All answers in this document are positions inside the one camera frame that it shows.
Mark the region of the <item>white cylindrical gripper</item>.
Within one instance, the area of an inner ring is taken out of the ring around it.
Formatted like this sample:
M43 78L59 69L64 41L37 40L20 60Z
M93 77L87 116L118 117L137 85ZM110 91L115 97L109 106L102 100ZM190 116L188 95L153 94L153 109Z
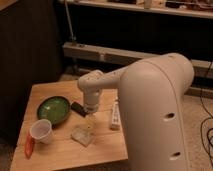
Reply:
M92 113L98 111L101 90L84 90L83 91L83 108L88 114L85 117L86 125L89 130L93 130L96 124L96 116Z

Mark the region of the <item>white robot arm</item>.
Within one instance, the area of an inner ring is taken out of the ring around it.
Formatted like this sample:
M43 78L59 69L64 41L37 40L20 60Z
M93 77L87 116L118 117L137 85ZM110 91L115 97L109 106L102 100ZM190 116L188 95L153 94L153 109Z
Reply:
M78 88L88 113L98 110L104 89L117 91L131 171L189 171L182 97L193 78L190 60L168 53L109 73L92 71Z

